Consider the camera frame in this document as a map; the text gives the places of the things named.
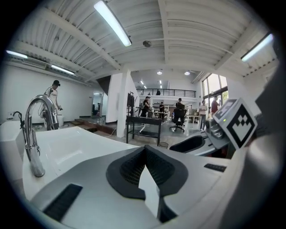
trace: fluorescent light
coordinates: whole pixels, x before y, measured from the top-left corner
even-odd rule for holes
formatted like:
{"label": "fluorescent light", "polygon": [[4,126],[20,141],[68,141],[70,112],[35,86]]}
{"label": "fluorescent light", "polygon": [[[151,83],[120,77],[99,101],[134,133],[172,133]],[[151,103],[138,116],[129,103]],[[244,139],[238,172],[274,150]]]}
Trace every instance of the fluorescent light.
{"label": "fluorescent light", "polygon": [[128,35],[126,34],[124,28],[119,23],[118,19],[115,17],[115,15],[111,12],[110,8],[105,4],[103,1],[97,2],[93,6],[100,15],[106,20],[106,22],[110,25],[110,27],[114,30],[116,35],[119,37],[119,39],[122,41],[122,43],[125,46],[130,46],[131,40],[129,39]]}
{"label": "fluorescent light", "polygon": [[241,60],[243,62],[248,61],[251,57],[253,57],[256,53],[258,53],[262,48],[268,45],[273,40],[273,38],[274,38],[273,34],[266,35],[250,51],[248,51],[244,56],[242,56]]}
{"label": "fluorescent light", "polygon": [[68,70],[66,70],[66,69],[60,68],[60,67],[55,66],[55,65],[52,65],[52,68],[57,69],[57,70],[60,70],[60,71],[62,71],[62,72],[66,72],[67,74],[70,74],[70,75],[74,75],[74,72],[70,72],[70,71],[68,71]]}
{"label": "fluorescent light", "polygon": [[11,55],[16,55],[16,56],[19,56],[19,57],[22,57],[22,58],[25,58],[25,59],[28,58],[28,56],[26,56],[24,54],[21,54],[21,53],[18,53],[18,52],[13,52],[13,51],[9,51],[9,50],[6,50],[6,52],[11,54]]}

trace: ceiling vent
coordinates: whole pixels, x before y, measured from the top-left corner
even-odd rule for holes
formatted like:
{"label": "ceiling vent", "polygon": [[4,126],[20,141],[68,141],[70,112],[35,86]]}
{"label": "ceiling vent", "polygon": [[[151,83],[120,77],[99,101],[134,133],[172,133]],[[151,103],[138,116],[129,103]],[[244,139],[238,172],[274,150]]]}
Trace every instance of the ceiling vent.
{"label": "ceiling vent", "polygon": [[46,69],[46,64],[41,62],[41,61],[37,61],[34,59],[25,59],[23,60],[23,64],[29,65],[29,66],[33,66],[36,68],[40,68],[40,69]]}

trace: man in white shirt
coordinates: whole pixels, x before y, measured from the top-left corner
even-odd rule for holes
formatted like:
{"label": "man in white shirt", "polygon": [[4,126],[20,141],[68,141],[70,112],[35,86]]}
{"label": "man in white shirt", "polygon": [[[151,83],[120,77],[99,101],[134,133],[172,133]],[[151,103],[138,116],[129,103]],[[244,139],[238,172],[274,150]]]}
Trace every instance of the man in white shirt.
{"label": "man in white shirt", "polygon": [[[62,108],[58,105],[58,101],[57,101],[57,97],[58,97],[58,91],[57,88],[60,86],[61,84],[59,83],[59,81],[55,80],[53,82],[53,85],[51,87],[49,87],[44,95],[48,96],[51,101],[53,102],[54,106],[56,106],[56,108],[58,108],[58,110],[62,110]],[[45,118],[46,121],[46,130],[50,131],[51,130],[51,122],[50,122],[50,118],[48,115],[46,115],[45,110],[43,111],[43,117]],[[59,128],[59,124],[55,124],[55,130],[57,130]]]}
{"label": "man in white shirt", "polygon": [[205,126],[206,126],[206,115],[207,115],[207,106],[206,106],[205,100],[202,101],[202,104],[201,104],[200,109],[199,109],[199,114],[202,117],[200,130],[203,131],[205,129]]}

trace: faucet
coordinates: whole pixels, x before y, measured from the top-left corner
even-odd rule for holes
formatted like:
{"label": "faucet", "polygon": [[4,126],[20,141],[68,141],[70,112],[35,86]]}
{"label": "faucet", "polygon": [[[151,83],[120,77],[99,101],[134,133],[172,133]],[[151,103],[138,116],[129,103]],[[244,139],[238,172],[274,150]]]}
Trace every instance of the faucet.
{"label": "faucet", "polygon": [[46,95],[37,95],[31,100],[28,105],[25,119],[25,136],[26,136],[26,146],[25,150],[30,161],[31,170],[35,177],[42,177],[45,174],[45,170],[40,161],[40,147],[37,143],[36,132],[32,129],[32,113],[35,105],[37,103],[42,103],[44,108],[46,108],[46,115],[49,116],[51,124],[54,125],[59,123],[58,114],[56,108],[49,97]]}

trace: black cap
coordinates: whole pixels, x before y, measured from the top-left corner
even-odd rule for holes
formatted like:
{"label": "black cap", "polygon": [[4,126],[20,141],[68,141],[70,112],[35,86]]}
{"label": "black cap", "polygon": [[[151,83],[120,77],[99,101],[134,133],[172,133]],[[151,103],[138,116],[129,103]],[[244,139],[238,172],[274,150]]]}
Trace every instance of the black cap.
{"label": "black cap", "polygon": [[53,82],[53,85],[60,86],[61,84],[59,83],[59,81],[54,81],[54,82]]}

